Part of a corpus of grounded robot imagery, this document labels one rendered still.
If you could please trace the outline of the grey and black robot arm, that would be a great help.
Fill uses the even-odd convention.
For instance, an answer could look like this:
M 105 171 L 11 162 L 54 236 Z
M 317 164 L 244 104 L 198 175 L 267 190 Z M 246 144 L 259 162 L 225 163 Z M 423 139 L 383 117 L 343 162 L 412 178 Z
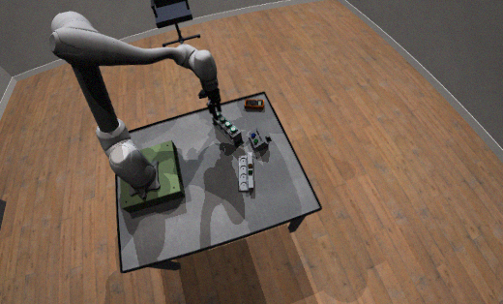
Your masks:
M 70 27 L 70 28 L 69 28 Z M 57 29 L 57 30 L 56 30 Z M 218 87 L 217 66 L 208 50 L 193 46 L 140 48 L 100 34 L 83 15 L 76 12 L 58 14 L 51 23 L 49 46 L 57 57 L 72 65 L 83 95 L 98 124 L 96 134 L 111 169 L 130 184 L 129 195 L 158 190 L 157 160 L 150 164 L 134 145 L 125 123 L 117 119 L 99 66 L 148 65 L 172 59 L 192 70 L 205 91 Z M 204 91 L 205 90 L 205 91 Z M 118 146 L 117 146 L 118 145 Z

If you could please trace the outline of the orange digital multimeter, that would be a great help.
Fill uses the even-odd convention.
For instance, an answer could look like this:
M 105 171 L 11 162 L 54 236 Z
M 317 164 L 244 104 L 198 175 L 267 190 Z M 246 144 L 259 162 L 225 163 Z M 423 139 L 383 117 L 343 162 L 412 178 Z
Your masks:
M 263 109 L 264 108 L 264 101 L 263 100 L 245 100 L 245 108 Z

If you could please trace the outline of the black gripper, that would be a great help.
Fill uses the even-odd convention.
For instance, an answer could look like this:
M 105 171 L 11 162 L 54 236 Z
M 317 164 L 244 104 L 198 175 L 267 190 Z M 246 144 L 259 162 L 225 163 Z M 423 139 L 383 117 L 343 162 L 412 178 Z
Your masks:
M 206 104 L 207 107 L 208 107 L 208 109 L 209 109 L 209 112 L 211 114 L 213 114 L 214 119 L 218 119 L 218 115 L 217 115 L 217 112 L 216 112 L 216 107 L 217 107 L 217 111 L 218 112 L 222 112 L 222 109 L 221 109 L 221 101 L 222 100 L 221 100 L 221 95 L 220 95 L 220 89 L 218 89 L 218 87 L 217 87 L 217 89 L 215 89 L 213 91 L 205 91 L 205 95 L 208 97 L 208 101 L 209 101 Z M 215 105 L 215 103 L 216 103 L 216 105 Z

